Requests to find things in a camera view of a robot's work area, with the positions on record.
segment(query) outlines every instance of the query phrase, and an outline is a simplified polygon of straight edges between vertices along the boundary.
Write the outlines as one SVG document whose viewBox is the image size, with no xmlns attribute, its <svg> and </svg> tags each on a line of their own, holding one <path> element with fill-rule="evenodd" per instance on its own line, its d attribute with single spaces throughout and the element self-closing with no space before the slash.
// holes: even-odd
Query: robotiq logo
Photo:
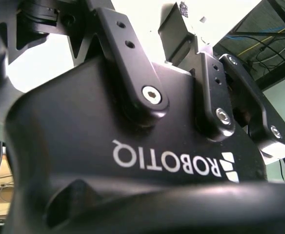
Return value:
<svg viewBox="0 0 285 234">
<path fill-rule="evenodd" d="M 219 163 L 225 171 L 225 174 L 228 180 L 239 183 L 238 174 L 233 170 L 233 164 L 235 163 L 234 155 L 231 152 L 222 153 L 223 159 L 215 159 L 202 156 L 190 156 L 188 154 L 182 154 L 179 157 L 171 152 L 165 151 L 161 154 L 161 165 L 156 162 L 156 153 L 154 149 L 150 149 L 150 165 L 145 163 L 145 155 L 143 147 L 138 147 L 138 156 L 137 151 L 134 150 L 130 145 L 122 144 L 117 140 L 112 141 L 116 144 L 113 150 L 113 158 L 115 162 L 121 167 L 133 167 L 137 161 L 139 163 L 139 168 L 142 170 L 153 170 L 153 171 L 162 171 L 163 168 L 171 173 L 176 173 L 178 171 L 184 171 L 187 174 L 198 173 L 202 176 L 214 175 L 216 177 L 222 177 L 220 172 Z M 120 155 L 121 152 L 130 154 L 130 159 Z M 174 166 L 167 163 L 167 159 L 175 161 Z"/>
</svg>

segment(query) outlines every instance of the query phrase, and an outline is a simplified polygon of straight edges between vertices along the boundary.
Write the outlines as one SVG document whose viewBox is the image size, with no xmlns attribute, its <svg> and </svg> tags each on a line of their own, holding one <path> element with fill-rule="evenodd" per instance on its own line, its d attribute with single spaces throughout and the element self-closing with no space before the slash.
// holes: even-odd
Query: bolt head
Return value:
<svg viewBox="0 0 285 234">
<path fill-rule="evenodd" d="M 281 134 L 275 126 L 270 126 L 270 130 L 276 138 L 278 138 L 278 139 L 281 138 Z"/>
<path fill-rule="evenodd" d="M 145 99 L 147 99 L 154 105 L 159 104 L 162 99 L 160 92 L 156 88 L 151 86 L 143 87 L 142 95 L 144 96 Z"/>
<path fill-rule="evenodd" d="M 233 59 L 232 57 L 228 57 L 229 61 L 231 61 L 233 64 L 237 65 L 238 63 Z"/>
<path fill-rule="evenodd" d="M 229 115 L 222 108 L 217 108 L 215 113 L 216 113 L 217 118 L 219 118 L 219 120 L 223 124 L 225 124 L 225 125 L 229 125 L 230 124 Z"/>
</svg>

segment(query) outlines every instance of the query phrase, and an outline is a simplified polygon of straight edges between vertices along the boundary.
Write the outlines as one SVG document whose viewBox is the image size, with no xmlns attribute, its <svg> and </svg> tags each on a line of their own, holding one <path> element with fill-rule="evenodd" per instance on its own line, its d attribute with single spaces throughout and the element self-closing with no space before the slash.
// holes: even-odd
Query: screw hole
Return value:
<svg viewBox="0 0 285 234">
<path fill-rule="evenodd" d="M 157 95 L 154 92 L 149 91 L 148 92 L 149 97 L 155 98 Z"/>
<path fill-rule="evenodd" d="M 215 82 L 218 84 L 222 84 L 222 82 L 220 81 L 220 79 L 218 79 L 217 77 L 215 77 Z"/>
<path fill-rule="evenodd" d="M 213 68 L 214 68 L 216 71 L 219 70 L 218 66 L 216 66 L 215 64 L 213 64 Z"/>
<path fill-rule="evenodd" d="M 65 15 L 61 18 L 61 22 L 64 26 L 70 27 L 74 24 L 75 18 L 72 15 Z"/>
<path fill-rule="evenodd" d="M 125 24 L 123 24 L 123 23 L 120 22 L 120 21 L 117 22 L 117 25 L 118 25 L 120 28 L 126 28 Z"/>
<path fill-rule="evenodd" d="M 135 45 L 133 42 L 129 41 L 129 40 L 126 40 L 125 41 L 125 45 L 127 45 L 129 48 L 132 48 L 134 49 L 135 48 Z"/>
</svg>

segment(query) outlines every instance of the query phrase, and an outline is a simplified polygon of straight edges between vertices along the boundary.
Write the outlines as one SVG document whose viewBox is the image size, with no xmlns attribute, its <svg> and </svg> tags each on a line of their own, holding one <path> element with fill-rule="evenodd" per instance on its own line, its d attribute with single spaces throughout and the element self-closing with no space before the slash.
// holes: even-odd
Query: yellow cable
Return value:
<svg viewBox="0 0 285 234">
<path fill-rule="evenodd" d="M 281 33 L 281 32 L 283 32 L 284 30 L 285 30 L 285 28 L 282 29 L 282 30 L 280 30 L 280 31 L 277 32 L 277 33 Z M 261 42 L 267 41 L 268 39 L 270 39 L 270 38 L 272 38 L 272 37 L 273 37 L 273 36 L 267 37 L 267 38 L 265 38 L 264 40 L 262 40 Z M 242 51 L 240 54 L 238 54 L 237 56 L 240 56 L 240 55 L 244 54 L 245 52 L 247 52 L 247 51 L 253 49 L 254 47 L 256 47 L 256 46 L 258 46 L 258 45 L 260 45 L 259 42 L 258 42 L 257 44 L 255 44 L 255 45 L 252 45 L 251 47 L 249 47 L 249 48 L 243 50 L 243 51 Z"/>
</svg>

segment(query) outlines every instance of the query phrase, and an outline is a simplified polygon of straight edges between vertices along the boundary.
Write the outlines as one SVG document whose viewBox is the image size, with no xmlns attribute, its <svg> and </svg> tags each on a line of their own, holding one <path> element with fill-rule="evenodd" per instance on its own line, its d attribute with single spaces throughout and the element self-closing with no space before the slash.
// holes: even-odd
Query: blue cable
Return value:
<svg viewBox="0 0 285 234">
<path fill-rule="evenodd" d="M 265 29 L 265 30 L 261 30 L 260 33 L 264 33 L 264 32 L 271 32 L 271 31 L 279 31 L 281 29 L 284 29 L 285 27 L 278 27 L 278 28 L 268 28 L 268 29 Z M 244 40 L 245 38 L 242 38 L 242 37 L 230 37 L 230 36 L 225 36 L 229 39 L 232 39 L 232 40 Z"/>
</svg>

